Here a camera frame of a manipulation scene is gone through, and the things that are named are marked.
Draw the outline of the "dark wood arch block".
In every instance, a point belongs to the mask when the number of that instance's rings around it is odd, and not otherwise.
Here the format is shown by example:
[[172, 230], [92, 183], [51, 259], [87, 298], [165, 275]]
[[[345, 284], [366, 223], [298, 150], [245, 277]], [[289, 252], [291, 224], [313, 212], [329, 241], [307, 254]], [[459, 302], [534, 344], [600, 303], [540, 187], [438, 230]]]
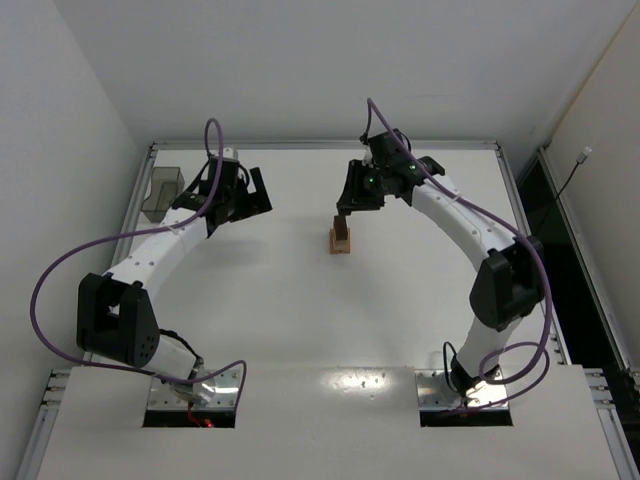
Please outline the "dark wood arch block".
[[347, 228], [348, 225], [346, 219], [333, 219], [333, 229], [335, 230], [336, 237], [335, 242], [344, 242], [344, 240], [346, 239]]

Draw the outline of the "grey plastic block box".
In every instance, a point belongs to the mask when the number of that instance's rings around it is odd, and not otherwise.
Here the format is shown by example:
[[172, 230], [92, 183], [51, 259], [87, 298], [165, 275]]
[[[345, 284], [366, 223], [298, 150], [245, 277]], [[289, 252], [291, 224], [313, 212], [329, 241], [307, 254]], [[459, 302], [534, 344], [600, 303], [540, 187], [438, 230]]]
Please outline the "grey plastic block box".
[[185, 180], [179, 167], [154, 167], [150, 190], [141, 212], [150, 223], [160, 223], [173, 201], [183, 192]]

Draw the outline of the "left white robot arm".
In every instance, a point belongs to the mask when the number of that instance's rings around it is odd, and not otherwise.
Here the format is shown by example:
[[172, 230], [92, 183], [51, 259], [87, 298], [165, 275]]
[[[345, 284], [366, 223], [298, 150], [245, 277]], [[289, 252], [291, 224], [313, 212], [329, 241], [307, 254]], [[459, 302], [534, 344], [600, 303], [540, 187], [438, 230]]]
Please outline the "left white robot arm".
[[156, 232], [104, 274], [86, 275], [78, 288], [76, 343], [84, 351], [169, 384], [175, 394], [202, 404], [209, 380], [204, 361], [173, 331], [159, 327], [153, 301], [171, 273], [226, 223], [271, 211], [259, 168], [236, 159], [209, 158], [190, 184], [163, 185], [171, 202], [152, 216]]

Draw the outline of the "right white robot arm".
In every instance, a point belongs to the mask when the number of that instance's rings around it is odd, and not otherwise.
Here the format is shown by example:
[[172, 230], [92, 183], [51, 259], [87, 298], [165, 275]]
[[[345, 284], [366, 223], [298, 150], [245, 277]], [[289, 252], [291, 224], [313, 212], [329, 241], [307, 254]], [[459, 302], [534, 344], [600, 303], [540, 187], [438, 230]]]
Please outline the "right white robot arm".
[[542, 280], [532, 258], [542, 246], [531, 240], [524, 247], [510, 230], [465, 206], [444, 167], [429, 156], [412, 160], [397, 143], [402, 137], [399, 130], [361, 136], [367, 151], [348, 164], [330, 250], [348, 252], [347, 216], [379, 210], [388, 196], [432, 220], [461, 249], [476, 272], [469, 294], [474, 318], [444, 380], [450, 391], [464, 395], [482, 380], [495, 379], [513, 332], [542, 301]]

